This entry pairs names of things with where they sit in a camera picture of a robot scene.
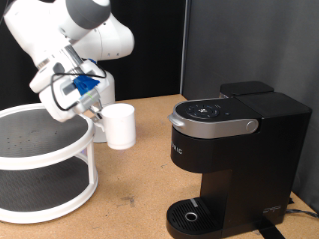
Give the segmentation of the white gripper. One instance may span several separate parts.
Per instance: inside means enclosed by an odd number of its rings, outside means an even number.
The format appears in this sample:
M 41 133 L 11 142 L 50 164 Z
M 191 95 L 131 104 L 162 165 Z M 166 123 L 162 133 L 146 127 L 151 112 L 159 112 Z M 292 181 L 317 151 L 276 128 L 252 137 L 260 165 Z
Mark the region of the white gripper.
M 102 92 L 109 86 L 107 73 L 94 61 L 84 61 L 76 67 L 49 63 L 41 68 L 30 82 L 30 88 L 52 118 L 65 122 L 74 115 L 90 109 L 93 123 L 102 120 L 99 111 Z

